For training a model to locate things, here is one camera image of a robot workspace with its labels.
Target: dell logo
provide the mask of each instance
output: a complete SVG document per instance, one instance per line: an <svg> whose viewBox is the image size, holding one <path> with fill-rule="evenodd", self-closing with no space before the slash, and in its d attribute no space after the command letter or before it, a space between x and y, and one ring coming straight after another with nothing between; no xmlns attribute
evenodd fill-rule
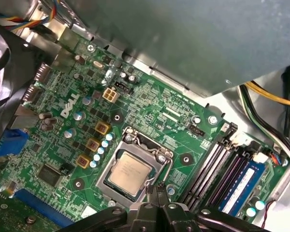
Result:
<svg viewBox="0 0 290 232"><path fill-rule="evenodd" d="M73 109L73 106L76 104L76 101L79 98L79 94L71 94L71 98L68 100L68 103L64 105L64 110L61 111L60 115L64 118L68 118L70 111Z"/></svg>

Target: black dimm slot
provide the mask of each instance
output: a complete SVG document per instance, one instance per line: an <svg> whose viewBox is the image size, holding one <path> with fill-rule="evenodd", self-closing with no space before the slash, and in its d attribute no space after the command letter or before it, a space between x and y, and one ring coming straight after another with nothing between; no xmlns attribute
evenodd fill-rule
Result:
<svg viewBox="0 0 290 232"><path fill-rule="evenodd" d="M205 162L203 163L201 169L195 174L197 177L194 181L194 184L190 187L190 191L188 195L184 198L183 201L180 201L186 204L189 208L190 200L194 197L194 192L197 190L203 179L205 178L208 170L212 167L213 163L216 160L217 155L222 150L222 145L215 144L211 152L209 153L208 157L206 158Z"/></svg>
<svg viewBox="0 0 290 232"><path fill-rule="evenodd" d="M221 178L215 190L213 191L214 198L210 201L210 205L212 207L219 207L221 201L228 193L231 185L238 178L246 163L247 160L239 156L237 156L237 159L233 160L228 170L226 170L224 176Z"/></svg>
<svg viewBox="0 0 290 232"><path fill-rule="evenodd" d="M222 166L225 164L226 160L231 156L232 152L224 150L221 153L221 159L217 159L216 163L217 166L213 167L212 173L208 175L206 181L203 182L202 187L199 188L199 195L196 199L195 203L191 207L191 211L194 212L201 201L204 199L204 196L208 193L208 189L212 186L214 180L217 178L218 174L220 173Z"/></svg>

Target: cpu socket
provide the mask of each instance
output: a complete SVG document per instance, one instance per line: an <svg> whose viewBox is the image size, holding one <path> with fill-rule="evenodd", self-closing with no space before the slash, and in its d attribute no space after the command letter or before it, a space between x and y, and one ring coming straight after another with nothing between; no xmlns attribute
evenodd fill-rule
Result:
<svg viewBox="0 0 290 232"><path fill-rule="evenodd" d="M127 142L125 139L127 135L133 140ZM155 148L149 149L146 141ZM159 160L158 156L164 156L165 161ZM166 148L128 127L124 130L122 141L96 186L103 192L105 198L112 199L124 207L130 207L131 204L144 199L145 185L153 184L168 163L171 168L172 156L172 152Z"/></svg>

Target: green circuit board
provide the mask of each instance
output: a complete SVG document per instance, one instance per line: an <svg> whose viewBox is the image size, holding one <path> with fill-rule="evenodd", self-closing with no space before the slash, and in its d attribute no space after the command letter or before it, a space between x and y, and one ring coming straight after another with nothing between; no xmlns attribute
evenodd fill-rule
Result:
<svg viewBox="0 0 290 232"><path fill-rule="evenodd" d="M28 224L27 218L35 219ZM0 193L0 232L53 232L60 229L52 221L17 199Z"/></svg>
<svg viewBox="0 0 290 232"><path fill-rule="evenodd" d="M30 138L21 154L11 157L8 166L0 171L0 190L6 189L14 181L17 183L16 190L28 190L72 221L82 219L87 206L95 211L105 209L108 202L95 184L121 141L123 130L130 126L173 152L174 164L166 184L174 187L175 194L171 196L171 200L176 201L200 166L211 143L224 134L223 128L228 122L123 61L121 68L113 69L112 77L105 81L116 57L98 47L93 53L89 52L89 43L81 39L75 49L75 53L86 60L85 64L75 63L70 72L66 73L52 70L47 84L35 83L42 94L35 102L25 103L25 106L37 113L51 112L58 122L50 131L41 129L42 120L35 128L28 130ZM103 67L94 65L94 61ZM133 75L136 82L124 80L120 77L121 72ZM117 88L120 97L115 103L111 103L102 94L107 87L116 85L116 82L124 84L129 90ZM93 102L84 105L82 99L88 96L92 97ZM65 118L62 111L69 100L75 100L75 104ZM75 112L83 112L83 119L76 121L73 118ZM121 115L122 121L115 120L114 115ZM199 117L198 129L204 135L195 135L187 129L193 116ZM217 119L215 123L210 123L211 116ZM92 158L95 154L86 149L87 141L90 138L105 140L105 135L95 131L98 121L111 126L109 133L114 139L104 151L103 159L97 167L83 169L76 165L78 157L86 154ZM64 132L68 129L75 130L72 138L64 137ZM187 154L192 159L183 161ZM55 187L37 177L44 164L58 170L64 162L74 165L75 169ZM269 167L259 184L258 193L264 200L285 171L285 168L278 171L271 162L267 165ZM83 183L81 189L76 186L80 179Z"/></svg>

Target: blue pci slot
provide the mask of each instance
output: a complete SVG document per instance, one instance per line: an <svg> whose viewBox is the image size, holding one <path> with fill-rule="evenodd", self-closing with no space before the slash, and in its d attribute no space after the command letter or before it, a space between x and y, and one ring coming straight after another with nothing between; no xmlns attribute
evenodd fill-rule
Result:
<svg viewBox="0 0 290 232"><path fill-rule="evenodd" d="M265 164L248 161L218 209L235 217L245 204L264 171Z"/></svg>
<svg viewBox="0 0 290 232"><path fill-rule="evenodd" d="M54 208L50 207L48 204L44 203L25 189L17 191L14 196L31 208L38 211L40 214L53 221L55 224L59 225L60 227L64 228L73 224L73 221L71 221L66 216L64 216Z"/></svg>

